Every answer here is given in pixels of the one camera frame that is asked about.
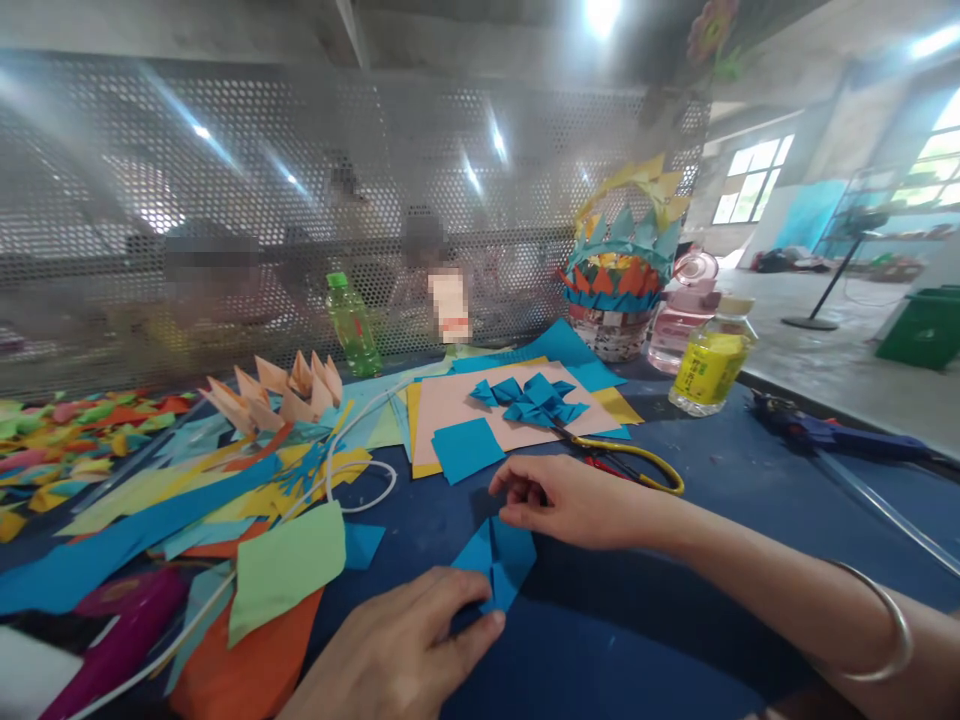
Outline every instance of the perforated metal sheet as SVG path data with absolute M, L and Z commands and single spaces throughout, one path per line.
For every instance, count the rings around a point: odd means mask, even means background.
M 530 338 L 563 311 L 579 206 L 664 150 L 690 194 L 709 117 L 666 92 L 0 61 L 3 396 L 172 383 L 301 347 L 339 357 L 322 309 L 337 269 L 385 355 L 440 347 L 433 261 L 466 270 L 477 342 Z

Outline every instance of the table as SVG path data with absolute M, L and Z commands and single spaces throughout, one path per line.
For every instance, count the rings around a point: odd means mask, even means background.
M 690 502 L 812 555 L 836 558 L 939 610 L 960 607 L 960 579 L 847 494 L 808 457 L 794 454 L 745 410 L 738 385 L 719 415 L 692 419 L 667 400 L 671 382 L 645 363 L 617 372 L 619 389 L 647 420 L 633 441 L 670 462 Z M 517 451 L 563 452 L 559 443 Z M 386 535 L 370 570 L 346 571 L 324 593 L 305 670 L 357 604 L 434 565 L 448 565 L 501 501 L 486 488 L 495 468 L 457 486 L 411 481 L 403 449 L 374 457 L 400 471 L 381 505 L 350 519 Z M 919 468 L 842 458 L 851 470 L 956 551 L 960 486 Z M 382 492 L 376 471 L 335 493 L 359 505 Z M 0 570 L 35 559 L 60 539 L 66 504 L 31 522 L 0 551 Z M 444 708 L 445 718 L 740 718 L 814 677 L 786 642 L 685 567 L 651 553 L 598 553 L 535 537 L 538 559 L 507 628 Z M 476 611 L 458 616 L 458 624 Z M 137 692 L 156 697 L 153 692 Z

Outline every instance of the green trash bin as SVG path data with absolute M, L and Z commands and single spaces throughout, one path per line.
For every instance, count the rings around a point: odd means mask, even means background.
M 960 354 L 960 289 L 929 288 L 907 295 L 907 305 L 877 357 L 943 370 Z

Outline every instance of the bracelet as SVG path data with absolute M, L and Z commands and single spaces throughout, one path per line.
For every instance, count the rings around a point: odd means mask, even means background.
M 866 683 L 883 682 L 884 680 L 889 680 L 890 678 L 899 675 L 901 672 L 903 672 L 904 668 L 910 664 L 910 660 L 913 659 L 913 634 L 910 632 L 910 626 L 907 625 L 907 619 L 903 616 L 903 611 L 900 610 L 900 606 L 894 602 L 893 598 L 890 597 L 890 594 L 886 590 L 877 585 L 873 580 L 868 578 L 859 570 L 837 560 L 827 560 L 826 562 L 846 570 L 848 573 L 856 577 L 867 587 L 873 590 L 876 596 L 880 598 L 880 601 L 883 603 L 884 607 L 886 607 L 890 612 L 890 616 L 893 618 L 893 622 L 897 626 L 897 634 L 899 635 L 897 654 L 894 655 L 893 660 L 891 660 L 886 667 L 881 668 L 876 672 L 862 673 L 859 675 L 843 673 L 837 670 L 833 670 L 831 672 L 841 675 L 847 680 Z M 813 664 L 814 666 L 822 669 L 822 666 L 819 663 L 814 662 Z

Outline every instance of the person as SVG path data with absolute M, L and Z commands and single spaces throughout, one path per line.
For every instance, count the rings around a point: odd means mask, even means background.
M 511 457 L 490 485 L 491 494 L 503 492 L 500 517 L 509 525 L 583 548 L 646 548 L 686 563 L 807 655 L 870 720 L 960 718 L 960 622 L 952 618 L 568 456 Z M 280 720 L 436 718 L 504 630 L 506 618 L 495 611 L 449 634 L 457 611 L 490 594 L 483 575 L 434 568 L 360 605 Z

